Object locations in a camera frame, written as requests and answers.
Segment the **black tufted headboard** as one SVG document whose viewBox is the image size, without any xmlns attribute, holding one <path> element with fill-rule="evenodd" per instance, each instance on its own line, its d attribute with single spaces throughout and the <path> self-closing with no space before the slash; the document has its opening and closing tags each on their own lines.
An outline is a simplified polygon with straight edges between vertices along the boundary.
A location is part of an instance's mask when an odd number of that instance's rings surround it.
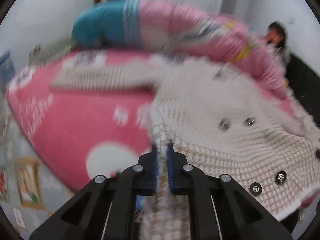
<svg viewBox="0 0 320 240">
<path fill-rule="evenodd" d="M 319 76 L 300 58 L 290 54 L 291 59 L 286 68 L 285 77 L 294 92 L 296 99 L 313 116 L 319 127 L 320 93 Z"/>
</svg>

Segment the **pink floral bed blanket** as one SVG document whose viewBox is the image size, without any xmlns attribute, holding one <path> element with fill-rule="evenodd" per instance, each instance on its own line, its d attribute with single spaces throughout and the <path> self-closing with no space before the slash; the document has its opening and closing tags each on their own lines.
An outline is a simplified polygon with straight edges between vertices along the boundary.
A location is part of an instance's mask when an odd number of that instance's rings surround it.
<svg viewBox="0 0 320 240">
<path fill-rule="evenodd" d="M 124 54 L 99 55 L 89 67 L 118 67 L 129 61 L 165 61 L 163 57 L 126 60 Z M 73 58 L 47 67 L 25 67 L 8 84 L 6 95 L 22 131 L 47 165 L 79 189 L 99 172 L 109 175 L 132 164 L 147 151 L 148 111 L 155 98 L 150 88 L 102 92 L 58 91 L 51 83 Z M 277 100 L 256 82 L 263 98 L 288 116 L 289 100 Z"/>
</svg>

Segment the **grey patterned mat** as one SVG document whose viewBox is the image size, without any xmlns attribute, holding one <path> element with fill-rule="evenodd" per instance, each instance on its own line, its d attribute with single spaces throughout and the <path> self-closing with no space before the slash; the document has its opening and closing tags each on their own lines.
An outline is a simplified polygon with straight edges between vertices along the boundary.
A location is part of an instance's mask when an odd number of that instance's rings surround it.
<svg viewBox="0 0 320 240">
<path fill-rule="evenodd" d="M 45 66 L 48 63 L 58 61 L 67 55 L 74 47 L 71 37 L 61 38 L 46 46 L 36 45 L 29 53 L 30 66 Z"/>
</svg>

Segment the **blue water bottle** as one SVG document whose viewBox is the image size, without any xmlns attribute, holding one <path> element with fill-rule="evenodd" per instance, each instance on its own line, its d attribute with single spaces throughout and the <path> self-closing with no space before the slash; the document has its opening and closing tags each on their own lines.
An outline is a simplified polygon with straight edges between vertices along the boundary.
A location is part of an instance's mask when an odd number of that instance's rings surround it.
<svg viewBox="0 0 320 240">
<path fill-rule="evenodd" d="M 0 58 L 1 83 L 6 86 L 15 76 L 15 67 L 11 58 L 10 51 L 6 51 Z"/>
</svg>

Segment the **woman with long black hair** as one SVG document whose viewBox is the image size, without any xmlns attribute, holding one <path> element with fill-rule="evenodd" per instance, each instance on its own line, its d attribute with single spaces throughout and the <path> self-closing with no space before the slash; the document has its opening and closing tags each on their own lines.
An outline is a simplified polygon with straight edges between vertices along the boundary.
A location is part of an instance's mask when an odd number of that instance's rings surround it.
<svg viewBox="0 0 320 240">
<path fill-rule="evenodd" d="M 283 64 L 288 65 L 291 56 L 286 47 L 286 39 L 286 29 L 278 21 L 274 21 L 268 26 L 267 34 L 263 37 L 266 44 L 273 46 L 274 51 L 281 58 Z"/>
</svg>

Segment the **beige white houndstooth coat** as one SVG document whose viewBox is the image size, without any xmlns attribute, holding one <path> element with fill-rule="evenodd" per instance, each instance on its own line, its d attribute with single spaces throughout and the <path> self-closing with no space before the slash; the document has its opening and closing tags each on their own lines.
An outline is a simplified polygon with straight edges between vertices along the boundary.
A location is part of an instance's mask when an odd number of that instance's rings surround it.
<svg viewBox="0 0 320 240">
<path fill-rule="evenodd" d="M 292 100 L 295 116 L 260 94 L 233 65 L 191 57 L 182 64 L 129 61 L 118 67 L 63 67 L 58 91 L 102 92 L 150 88 L 149 136 L 159 148 L 158 186 L 146 200 L 142 239 L 188 239 L 188 201 L 172 197 L 165 166 L 167 143 L 210 176 L 231 175 L 243 188 L 259 183 L 257 201 L 286 218 L 319 190 L 319 129 Z"/>
</svg>

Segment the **pink and blue duvet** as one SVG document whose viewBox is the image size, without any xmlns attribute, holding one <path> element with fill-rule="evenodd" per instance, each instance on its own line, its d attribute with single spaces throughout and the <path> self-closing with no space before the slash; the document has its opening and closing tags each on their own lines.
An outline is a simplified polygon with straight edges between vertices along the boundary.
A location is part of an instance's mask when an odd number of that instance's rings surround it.
<svg viewBox="0 0 320 240">
<path fill-rule="evenodd" d="M 167 0 L 108 0 L 74 22 L 80 47 L 103 44 L 230 62 L 286 98 L 284 67 L 274 50 L 237 19 Z"/>
</svg>

